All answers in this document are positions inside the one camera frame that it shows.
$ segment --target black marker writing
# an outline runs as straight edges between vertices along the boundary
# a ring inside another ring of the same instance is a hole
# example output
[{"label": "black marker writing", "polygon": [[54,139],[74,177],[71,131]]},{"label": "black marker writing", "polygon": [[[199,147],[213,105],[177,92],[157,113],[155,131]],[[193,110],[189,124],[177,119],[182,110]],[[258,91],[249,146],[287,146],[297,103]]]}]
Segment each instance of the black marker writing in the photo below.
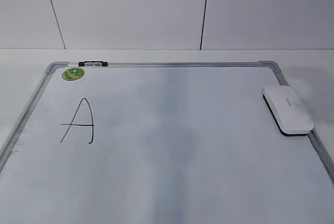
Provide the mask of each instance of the black marker writing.
[{"label": "black marker writing", "polygon": [[[83,101],[86,101],[86,102],[87,102],[87,105],[88,105],[88,107],[89,107],[90,117],[91,117],[91,119],[92,119],[92,124],[72,124],[73,121],[74,121],[75,116],[77,115],[77,113],[78,113],[78,111],[79,111],[79,108],[80,108],[80,106],[81,106],[81,103],[82,103]],[[71,128],[71,126],[91,126],[91,127],[92,127],[92,140],[91,140],[90,142],[88,142],[88,144],[93,143],[93,140],[94,140],[94,120],[93,120],[92,109],[90,108],[90,104],[89,104],[88,100],[87,100],[86,98],[83,98],[83,99],[80,101],[79,106],[78,106],[77,110],[75,111],[75,114],[74,114],[74,116],[73,116],[73,118],[72,118],[72,120],[71,120],[71,123],[69,123],[69,124],[61,124],[61,125],[68,125],[68,129],[66,130],[66,132],[65,132],[65,134],[64,134],[64,136],[63,136],[63,138],[62,138],[62,140],[61,140],[61,143],[62,143],[63,140],[65,139],[65,136],[67,135],[67,133],[68,133],[69,129]]]}]

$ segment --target whiteboard frame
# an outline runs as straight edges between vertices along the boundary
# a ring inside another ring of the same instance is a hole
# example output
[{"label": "whiteboard frame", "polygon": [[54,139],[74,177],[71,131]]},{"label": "whiteboard frame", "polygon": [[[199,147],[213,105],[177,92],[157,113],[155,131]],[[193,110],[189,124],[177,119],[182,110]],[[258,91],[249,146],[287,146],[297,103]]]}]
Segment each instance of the whiteboard frame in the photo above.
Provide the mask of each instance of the whiteboard frame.
[{"label": "whiteboard frame", "polygon": [[[12,132],[9,134],[9,137],[6,139],[3,147],[0,150],[0,175],[2,169],[10,156],[12,149],[14,148],[16,141],[20,137],[31,113],[35,109],[39,99],[41,98],[45,88],[47,87],[53,73],[58,68],[66,68],[79,66],[79,63],[69,63],[69,62],[53,62],[51,63],[44,74],[41,82],[39,83],[36,91],[29,100],[27,106],[22,112],[17,124],[15,125]],[[122,67],[268,67],[272,70],[276,76],[277,81],[280,85],[288,86],[286,79],[282,74],[282,70],[276,62],[273,61],[259,61],[259,62],[193,62],[193,63],[108,63],[108,66],[90,66],[90,68],[122,68]],[[324,164],[332,182],[334,183],[334,162],[330,157],[329,153],[325,149],[324,144],[321,142],[319,136],[316,133],[316,130],[313,129],[308,137],[318,153],[322,163]]]}]

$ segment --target white tile wall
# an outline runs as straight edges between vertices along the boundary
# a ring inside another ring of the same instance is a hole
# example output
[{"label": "white tile wall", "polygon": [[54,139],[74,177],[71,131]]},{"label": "white tile wall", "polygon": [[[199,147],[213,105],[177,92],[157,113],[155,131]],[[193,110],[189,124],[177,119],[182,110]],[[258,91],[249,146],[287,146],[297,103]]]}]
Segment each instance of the white tile wall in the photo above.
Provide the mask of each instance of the white tile wall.
[{"label": "white tile wall", "polygon": [[0,0],[0,48],[63,48],[49,0]]},{"label": "white tile wall", "polygon": [[205,0],[53,0],[68,49],[199,49]]},{"label": "white tile wall", "polygon": [[333,49],[334,0],[207,0],[203,49]]}]

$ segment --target white table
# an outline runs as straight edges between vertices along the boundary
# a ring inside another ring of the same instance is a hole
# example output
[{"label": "white table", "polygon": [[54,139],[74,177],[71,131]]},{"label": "white table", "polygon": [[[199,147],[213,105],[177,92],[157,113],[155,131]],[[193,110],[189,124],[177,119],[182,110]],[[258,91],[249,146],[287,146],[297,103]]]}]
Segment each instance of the white table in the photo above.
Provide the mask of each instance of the white table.
[{"label": "white table", "polygon": [[0,50],[0,146],[49,63],[108,62],[252,62],[275,61],[289,85],[304,100],[316,131],[334,158],[334,50]]}]

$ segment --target whiteboard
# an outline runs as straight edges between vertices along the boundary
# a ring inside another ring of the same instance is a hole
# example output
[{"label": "whiteboard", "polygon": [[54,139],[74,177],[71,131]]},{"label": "whiteboard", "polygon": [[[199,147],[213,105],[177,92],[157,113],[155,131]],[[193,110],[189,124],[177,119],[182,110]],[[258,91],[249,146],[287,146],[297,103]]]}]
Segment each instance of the whiteboard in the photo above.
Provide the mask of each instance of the whiteboard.
[{"label": "whiteboard", "polygon": [[270,68],[66,69],[0,174],[1,223],[334,222],[309,138],[283,136],[262,98]]}]

